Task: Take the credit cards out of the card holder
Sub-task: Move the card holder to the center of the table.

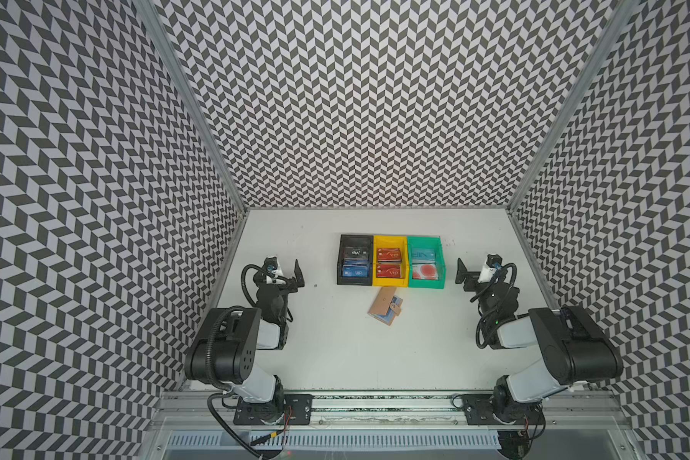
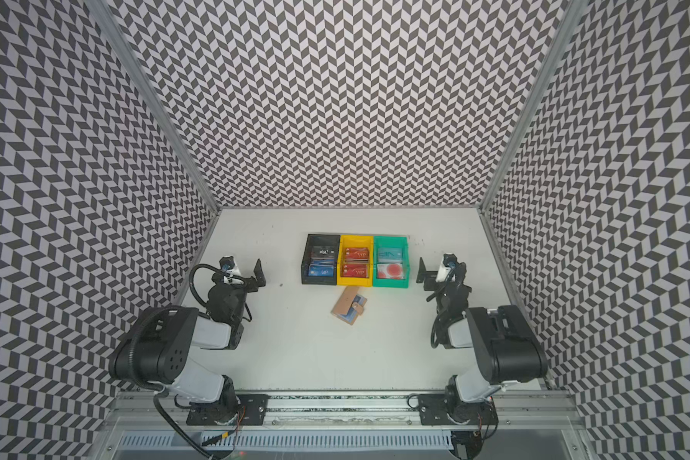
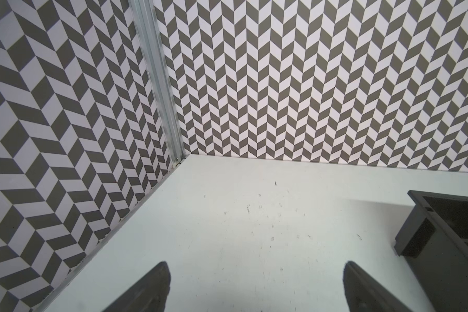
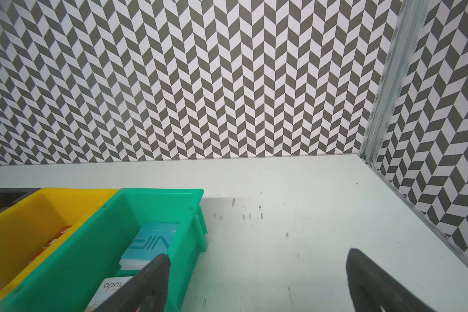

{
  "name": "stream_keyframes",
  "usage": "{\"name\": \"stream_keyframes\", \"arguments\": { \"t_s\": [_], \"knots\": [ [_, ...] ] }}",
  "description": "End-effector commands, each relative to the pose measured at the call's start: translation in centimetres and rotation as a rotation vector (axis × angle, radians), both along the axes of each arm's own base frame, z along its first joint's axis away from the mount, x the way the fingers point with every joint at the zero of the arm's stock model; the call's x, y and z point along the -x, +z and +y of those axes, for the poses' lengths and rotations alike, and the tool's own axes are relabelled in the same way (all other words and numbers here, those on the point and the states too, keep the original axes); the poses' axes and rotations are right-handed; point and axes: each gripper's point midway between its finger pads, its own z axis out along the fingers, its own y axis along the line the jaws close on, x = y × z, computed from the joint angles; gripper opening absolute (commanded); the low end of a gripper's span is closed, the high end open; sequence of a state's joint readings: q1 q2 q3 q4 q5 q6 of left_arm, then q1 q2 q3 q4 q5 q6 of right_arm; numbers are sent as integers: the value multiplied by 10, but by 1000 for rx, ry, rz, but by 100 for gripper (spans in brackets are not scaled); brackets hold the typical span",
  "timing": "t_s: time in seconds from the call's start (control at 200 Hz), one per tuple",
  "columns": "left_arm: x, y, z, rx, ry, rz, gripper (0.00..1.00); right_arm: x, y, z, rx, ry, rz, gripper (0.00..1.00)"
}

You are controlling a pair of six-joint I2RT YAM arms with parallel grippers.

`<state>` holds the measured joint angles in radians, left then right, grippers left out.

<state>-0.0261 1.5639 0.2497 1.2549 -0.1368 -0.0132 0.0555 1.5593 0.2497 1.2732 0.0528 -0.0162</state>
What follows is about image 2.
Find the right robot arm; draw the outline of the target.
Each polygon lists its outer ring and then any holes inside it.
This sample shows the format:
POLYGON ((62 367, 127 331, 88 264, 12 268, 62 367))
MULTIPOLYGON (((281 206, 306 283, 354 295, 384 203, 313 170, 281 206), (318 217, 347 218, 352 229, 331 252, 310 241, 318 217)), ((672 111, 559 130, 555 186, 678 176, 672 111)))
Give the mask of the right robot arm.
POLYGON ((472 307, 467 265, 453 254, 437 270, 419 262, 416 282, 435 304, 429 342, 433 349, 467 350, 475 363, 448 379, 444 392, 419 394, 417 410, 424 426, 498 425, 494 396, 507 387, 542 379, 548 361, 532 327, 516 305, 472 307))

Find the blue VIP card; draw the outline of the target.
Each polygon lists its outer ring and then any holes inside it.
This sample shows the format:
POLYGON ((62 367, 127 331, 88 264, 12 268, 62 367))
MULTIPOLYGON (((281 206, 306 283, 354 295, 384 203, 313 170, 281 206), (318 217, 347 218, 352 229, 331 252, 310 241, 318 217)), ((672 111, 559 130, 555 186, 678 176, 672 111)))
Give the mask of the blue VIP card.
POLYGON ((357 294, 351 304, 347 314, 343 316, 346 322, 353 324, 363 313, 367 300, 361 295, 357 294))

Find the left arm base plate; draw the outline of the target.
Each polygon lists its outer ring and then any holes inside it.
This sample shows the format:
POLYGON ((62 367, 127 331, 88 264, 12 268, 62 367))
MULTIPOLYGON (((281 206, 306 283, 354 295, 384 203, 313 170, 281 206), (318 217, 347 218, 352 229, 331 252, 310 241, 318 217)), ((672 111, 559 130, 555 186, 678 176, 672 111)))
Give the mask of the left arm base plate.
POLYGON ((261 426, 268 409, 269 396, 262 393, 243 394, 218 402, 191 402, 186 424, 191 427, 261 426))

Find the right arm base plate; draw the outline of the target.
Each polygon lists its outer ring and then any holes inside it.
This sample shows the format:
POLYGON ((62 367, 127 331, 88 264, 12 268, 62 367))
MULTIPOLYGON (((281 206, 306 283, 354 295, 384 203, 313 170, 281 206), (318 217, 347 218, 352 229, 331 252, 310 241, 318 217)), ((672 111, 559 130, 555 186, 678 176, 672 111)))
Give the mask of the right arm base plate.
POLYGON ((421 424, 428 427, 475 426, 498 424, 498 414, 491 402, 462 402, 441 394, 418 394, 416 410, 421 424))

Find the tan leather card holder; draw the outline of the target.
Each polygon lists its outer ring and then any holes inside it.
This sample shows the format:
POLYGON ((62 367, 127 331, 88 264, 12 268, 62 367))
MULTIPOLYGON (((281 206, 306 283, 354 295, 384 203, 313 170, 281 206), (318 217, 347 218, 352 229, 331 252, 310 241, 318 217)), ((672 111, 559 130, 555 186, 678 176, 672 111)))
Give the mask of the tan leather card holder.
POLYGON ((341 297, 339 297, 339 299, 337 300, 337 303, 335 303, 335 306, 333 307, 333 310, 331 310, 331 315, 334 316, 335 318, 345 322, 348 325, 353 325, 357 320, 353 324, 349 324, 348 322, 345 321, 343 316, 345 316, 345 314, 347 314, 347 312, 348 312, 348 310, 349 310, 351 304, 353 303, 353 300, 357 294, 364 297, 360 293, 359 287, 354 287, 354 286, 345 287, 345 290, 343 291, 341 297))

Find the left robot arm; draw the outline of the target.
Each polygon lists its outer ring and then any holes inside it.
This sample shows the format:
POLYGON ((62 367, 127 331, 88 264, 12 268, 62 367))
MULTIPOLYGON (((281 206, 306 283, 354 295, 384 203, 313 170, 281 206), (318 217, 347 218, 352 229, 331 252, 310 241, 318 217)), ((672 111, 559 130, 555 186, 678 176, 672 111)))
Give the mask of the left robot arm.
POLYGON ((230 377, 191 358, 193 350, 233 351, 252 320, 247 296, 266 286, 263 264, 241 275, 235 258, 217 266, 198 264, 189 273, 189 292, 199 306, 147 309, 123 336, 109 362, 113 379, 188 401, 190 426, 232 425, 245 405, 230 377))

